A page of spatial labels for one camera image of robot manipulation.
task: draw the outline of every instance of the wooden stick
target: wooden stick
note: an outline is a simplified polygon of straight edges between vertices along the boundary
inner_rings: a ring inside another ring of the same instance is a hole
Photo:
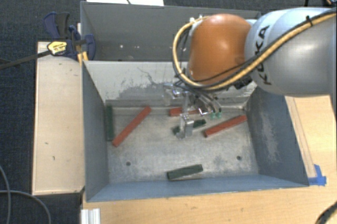
[[[151,108],[146,106],[132,121],[128,124],[125,129],[112,141],[112,145],[118,147],[125,138],[148,116],[151,112]]]
[[[170,109],[170,116],[179,116],[183,113],[183,108],[172,108]],[[198,110],[189,111],[189,114],[198,114]]]
[[[247,116],[246,115],[239,115],[237,117],[231,118],[225,122],[222,122],[219,125],[216,125],[212,128],[209,128],[205,130],[204,135],[207,138],[209,135],[215,134],[221,130],[229,129],[235,125],[241,124],[243,122],[247,121]]]

